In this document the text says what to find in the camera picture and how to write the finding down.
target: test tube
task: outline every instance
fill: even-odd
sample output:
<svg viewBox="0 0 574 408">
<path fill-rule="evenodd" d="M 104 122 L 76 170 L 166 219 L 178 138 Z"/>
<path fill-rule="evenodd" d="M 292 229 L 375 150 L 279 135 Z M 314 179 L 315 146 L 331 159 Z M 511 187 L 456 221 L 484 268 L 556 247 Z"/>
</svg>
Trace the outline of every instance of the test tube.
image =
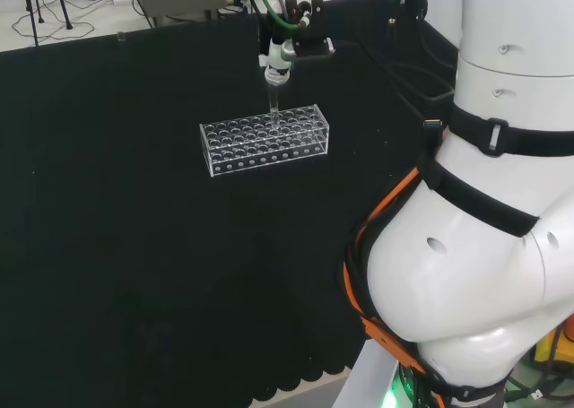
<svg viewBox="0 0 574 408">
<path fill-rule="evenodd" d="M 271 122 L 279 123 L 279 95 L 277 87 L 269 85 L 269 109 L 271 113 Z"/>
</svg>

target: black strap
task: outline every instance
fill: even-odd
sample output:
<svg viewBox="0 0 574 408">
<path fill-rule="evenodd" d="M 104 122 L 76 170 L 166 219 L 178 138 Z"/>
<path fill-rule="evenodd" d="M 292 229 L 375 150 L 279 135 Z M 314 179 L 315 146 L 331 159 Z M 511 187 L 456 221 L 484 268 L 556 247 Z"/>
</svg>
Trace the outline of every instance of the black strap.
<svg viewBox="0 0 574 408">
<path fill-rule="evenodd" d="M 460 402 L 472 402 L 490 395 L 495 395 L 506 385 L 507 380 L 510 378 L 512 371 L 501 381 L 492 386 L 487 387 L 472 387 L 472 386 L 452 386 L 446 382 L 440 382 L 436 379 L 432 379 L 428 374 L 422 374 L 416 369 L 411 369 L 415 378 L 424 383 L 426 387 L 430 389 L 433 393 L 441 395 L 443 397 L 452 398 L 455 397 Z"/>
<path fill-rule="evenodd" d="M 499 202 L 469 186 L 426 153 L 419 158 L 417 169 L 431 190 L 465 213 L 498 230 L 522 238 L 538 221 L 538 217 Z"/>
<path fill-rule="evenodd" d="M 532 157 L 574 155 L 574 132 L 524 130 L 509 126 L 503 119 L 482 119 L 457 106 L 448 127 L 452 133 L 493 157 L 504 153 Z"/>
</svg>

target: green cable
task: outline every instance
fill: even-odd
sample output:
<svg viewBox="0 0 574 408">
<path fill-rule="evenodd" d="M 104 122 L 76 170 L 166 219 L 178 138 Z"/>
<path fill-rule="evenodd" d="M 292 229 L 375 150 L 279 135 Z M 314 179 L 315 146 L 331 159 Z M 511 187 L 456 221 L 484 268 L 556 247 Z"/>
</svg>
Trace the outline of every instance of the green cable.
<svg viewBox="0 0 574 408">
<path fill-rule="evenodd" d="M 269 2 L 267 0 L 263 0 L 263 4 L 265 5 L 265 7 L 267 8 L 267 11 L 269 12 L 269 14 L 273 17 L 274 20 L 276 20 L 280 25 L 282 25 L 285 29 L 287 30 L 297 30 L 299 28 L 299 25 L 297 24 L 289 24 L 288 22 L 285 22 L 284 20 L 282 20 L 279 15 L 273 10 L 273 7 L 271 7 L 271 5 L 269 4 Z"/>
</svg>

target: wall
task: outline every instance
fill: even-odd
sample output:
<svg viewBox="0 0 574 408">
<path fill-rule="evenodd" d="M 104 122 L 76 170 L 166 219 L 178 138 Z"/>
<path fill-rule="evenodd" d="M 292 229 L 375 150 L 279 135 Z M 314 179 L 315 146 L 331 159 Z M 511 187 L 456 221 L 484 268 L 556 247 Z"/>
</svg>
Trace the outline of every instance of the wall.
<svg viewBox="0 0 574 408">
<path fill-rule="evenodd" d="M 427 22 L 453 45 L 462 38 L 463 0 L 429 0 Z"/>
</svg>

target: floor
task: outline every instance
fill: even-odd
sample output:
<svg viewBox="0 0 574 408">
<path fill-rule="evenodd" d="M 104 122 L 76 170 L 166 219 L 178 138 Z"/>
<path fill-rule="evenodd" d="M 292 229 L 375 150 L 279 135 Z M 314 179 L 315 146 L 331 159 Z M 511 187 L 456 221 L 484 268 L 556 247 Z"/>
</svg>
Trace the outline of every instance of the floor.
<svg viewBox="0 0 574 408">
<path fill-rule="evenodd" d="M 62 8 L 59 0 L 44 0 L 51 9 L 42 6 L 40 10 L 44 23 L 37 23 L 37 31 L 40 36 L 53 36 L 56 39 L 39 39 L 40 45 L 48 45 L 67 39 L 78 39 L 81 36 L 95 37 L 115 34 L 119 31 L 134 31 L 148 28 L 145 18 L 138 15 L 131 4 L 113 5 L 111 0 L 93 2 L 89 0 L 66 0 L 66 9 L 73 25 L 72 30 L 67 30 Z M 26 48 L 34 45 L 33 37 L 22 37 L 21 34 L 31 35 L 32 27 L 30 16 L 26 12 L 25 0 L 0 0 L 0 51 Z"/>
</svg>

